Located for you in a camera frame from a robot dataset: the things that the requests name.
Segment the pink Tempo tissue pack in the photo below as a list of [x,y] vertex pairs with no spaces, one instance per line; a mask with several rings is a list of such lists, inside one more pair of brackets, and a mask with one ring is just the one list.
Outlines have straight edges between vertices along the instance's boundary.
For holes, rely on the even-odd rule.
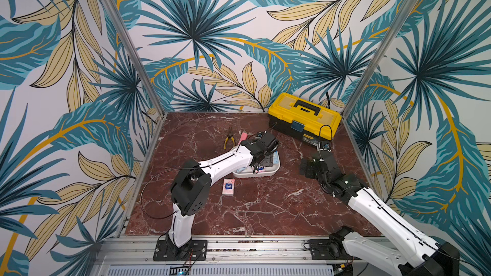
[[235,192],[235,180],[226,178],[223,180],[222,195],[233,196]]

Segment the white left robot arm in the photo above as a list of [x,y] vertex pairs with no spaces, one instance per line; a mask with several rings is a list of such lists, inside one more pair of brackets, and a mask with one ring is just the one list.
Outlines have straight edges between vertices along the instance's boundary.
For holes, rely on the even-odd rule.
[[166,240],[177,249],[187,245],[192,239],[194,216],[206,205],[212,185],[240,168],[256,169],[279,144],[275,135],[260,132],[218,157],[187,160],[171,184],[173,220]]

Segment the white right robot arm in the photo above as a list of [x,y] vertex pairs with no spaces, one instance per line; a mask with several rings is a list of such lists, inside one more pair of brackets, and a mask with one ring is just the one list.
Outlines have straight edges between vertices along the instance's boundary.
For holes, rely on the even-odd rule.
[[342,226],[328,239],[307,242],[314,260],[362,259],[390,275],[458,275],[459,250],[440,244],[416,229],[390,208],[355,174],[341,172],[334,155],[321,150],[300,162],[299,172],[316,180],[321,189],[358,212],[391,243],[383,246]]

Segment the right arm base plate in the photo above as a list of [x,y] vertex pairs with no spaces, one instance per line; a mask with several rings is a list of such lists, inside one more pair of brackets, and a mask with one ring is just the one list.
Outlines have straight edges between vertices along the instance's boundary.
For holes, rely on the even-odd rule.
[[313,239],[306,242],[312,260],[346,259],[342,245],[336,240]]

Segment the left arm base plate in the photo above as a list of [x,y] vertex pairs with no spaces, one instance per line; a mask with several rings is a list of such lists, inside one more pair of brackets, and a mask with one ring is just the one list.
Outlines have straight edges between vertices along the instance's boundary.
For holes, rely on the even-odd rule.
[[153,261],[204,261],[207,257],[207,240],[191,240],[182,247],[176,247],[170,240],[158,240]]

